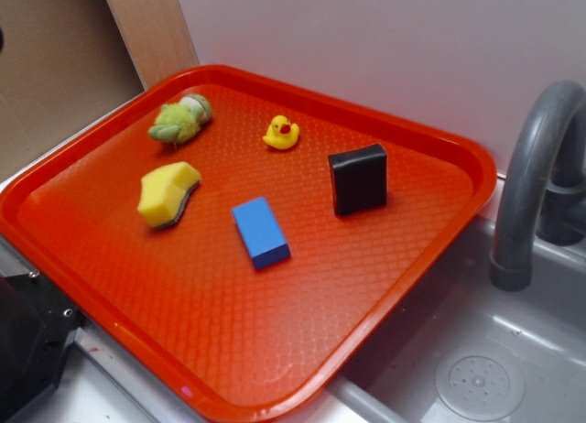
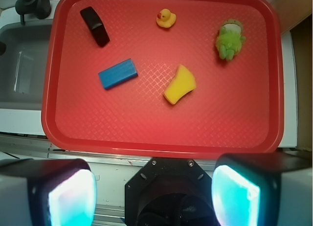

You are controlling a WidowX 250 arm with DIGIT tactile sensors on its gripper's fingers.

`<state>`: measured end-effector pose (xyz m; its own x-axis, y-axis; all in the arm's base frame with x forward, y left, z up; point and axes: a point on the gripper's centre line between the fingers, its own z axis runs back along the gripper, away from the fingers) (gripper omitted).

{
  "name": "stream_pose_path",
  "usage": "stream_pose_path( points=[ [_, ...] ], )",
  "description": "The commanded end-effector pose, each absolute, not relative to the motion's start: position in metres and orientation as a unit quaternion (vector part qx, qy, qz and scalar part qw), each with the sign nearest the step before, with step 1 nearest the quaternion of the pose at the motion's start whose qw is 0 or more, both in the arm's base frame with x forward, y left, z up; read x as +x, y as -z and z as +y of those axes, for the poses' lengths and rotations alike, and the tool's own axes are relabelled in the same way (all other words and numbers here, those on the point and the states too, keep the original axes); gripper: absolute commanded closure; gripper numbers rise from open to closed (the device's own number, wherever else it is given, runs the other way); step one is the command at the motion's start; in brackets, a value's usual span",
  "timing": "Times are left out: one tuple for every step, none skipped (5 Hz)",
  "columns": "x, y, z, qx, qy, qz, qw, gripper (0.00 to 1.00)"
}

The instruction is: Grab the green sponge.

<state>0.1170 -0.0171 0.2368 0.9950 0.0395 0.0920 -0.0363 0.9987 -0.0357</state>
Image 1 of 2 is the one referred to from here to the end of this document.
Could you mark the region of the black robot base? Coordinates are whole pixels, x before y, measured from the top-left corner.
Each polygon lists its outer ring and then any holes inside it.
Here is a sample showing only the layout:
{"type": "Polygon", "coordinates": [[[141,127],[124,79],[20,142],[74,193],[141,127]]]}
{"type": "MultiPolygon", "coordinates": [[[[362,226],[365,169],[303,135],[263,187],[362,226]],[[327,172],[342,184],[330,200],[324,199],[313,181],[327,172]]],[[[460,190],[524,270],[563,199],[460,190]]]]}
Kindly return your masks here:
{"type": "Polygon", "coordinates": [[[55,393],[81,313],[48,277],[1,279],[1,420],[14,422],[55,393]]]}

